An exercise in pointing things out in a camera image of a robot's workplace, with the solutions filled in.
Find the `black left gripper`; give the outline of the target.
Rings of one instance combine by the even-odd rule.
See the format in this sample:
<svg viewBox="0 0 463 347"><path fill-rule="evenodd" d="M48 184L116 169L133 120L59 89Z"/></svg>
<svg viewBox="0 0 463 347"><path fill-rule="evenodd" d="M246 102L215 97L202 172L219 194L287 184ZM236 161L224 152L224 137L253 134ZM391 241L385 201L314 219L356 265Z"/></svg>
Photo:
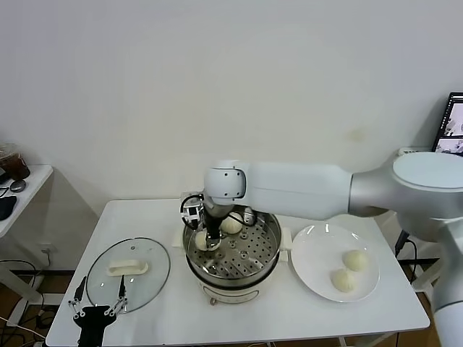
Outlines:
<svg viewBox="0 0 463 347"><path fill-rule="evenodd" d="M111 306L82 308L82 298L87 277L84 276L68 305L73 309L74 323L80 328L78 346L102 346L105 329L116 321L116 315L127 305L125 275L119 282L118 298Z"/></svg>

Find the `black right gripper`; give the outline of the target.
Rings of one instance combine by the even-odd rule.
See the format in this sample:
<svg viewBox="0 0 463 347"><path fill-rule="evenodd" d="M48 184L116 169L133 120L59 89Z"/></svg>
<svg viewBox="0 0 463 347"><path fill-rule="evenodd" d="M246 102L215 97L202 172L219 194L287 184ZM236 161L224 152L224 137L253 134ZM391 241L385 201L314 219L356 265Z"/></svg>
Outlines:
<svg viewBox="0 0 463 347"><path fill-rule="evenodd" d="M221 219L211 216L205 217L205 227L208 236L205 237L205 249L207 251L214 251L220 247L221 244Z"/></svg>

